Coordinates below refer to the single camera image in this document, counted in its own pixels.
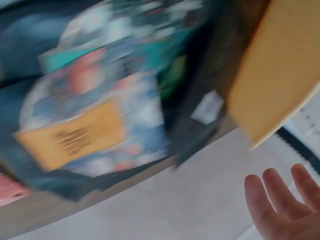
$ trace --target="colorful illustration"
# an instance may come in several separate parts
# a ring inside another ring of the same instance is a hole
[[[74,18],[65,29],[58,47],[88,46],[88,43],[92,43],[91,36],[97,29],[99,33],[103,32],[103,36],[97,35],[95,41],[101,46],[135,36],[141,43],[141,54],[147,58],[145,69],[158,73],[172,63],[182,50],[184,41],[205,22],[204,16],[208,15],[206,11],[209,10],[209,2],[208,0],[104,1]],[[87,25],[94,25],[95,28],[91,29],[96,30],[88,31]]]
[[[77,158],[64,169],[95,177],[166,156],[155,76],[141,70],[142,61],[132,50],[134,43],[133,37],[125,38],[68,62],[41,79],[27,97],[21,111],[24,131],[69,121],[108,98],[117,99],[125,124],[125,141]],[[46,54],[43,59],[50,59],[50,55]]]

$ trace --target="comic book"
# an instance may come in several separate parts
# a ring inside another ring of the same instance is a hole
[[[53,71],[26,97],[16,138],[44,170],[96,177],[166,156],[157,82],[133,41],[42,56]]]

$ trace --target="finger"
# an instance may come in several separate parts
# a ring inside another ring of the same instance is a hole
[[[259,177],[249,175],[244,181],[245,199],[252,220],[264,239],[271,239],[288,223],[275,212]]]
[[[294,184],[303,201],[315,212],[320,212],[320,187],[302,164],[291,168]]]
[[[266,191],[277,212],[290,220],[300,219],[313,213],[309,207],[296,200],[277,170],[269,168],[264,171],[262,176]]]

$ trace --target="barcode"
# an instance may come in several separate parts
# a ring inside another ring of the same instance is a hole
[[[93,142],[89,125],[74,131],[59,131],[55,138],[58,140],[61,149],[70,156],[78,154],[83,147]]]

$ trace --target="paper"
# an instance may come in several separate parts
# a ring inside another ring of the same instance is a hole
[[[191,118],[208,125],[217,119],[223,104],[224,101],[219,94],[216,91],[211,91],[204,95]]]
[[[72,121],[22,131],[16,136],[46,171],[52,171],[121,143],[125,131],[116,103],[111,99]]]

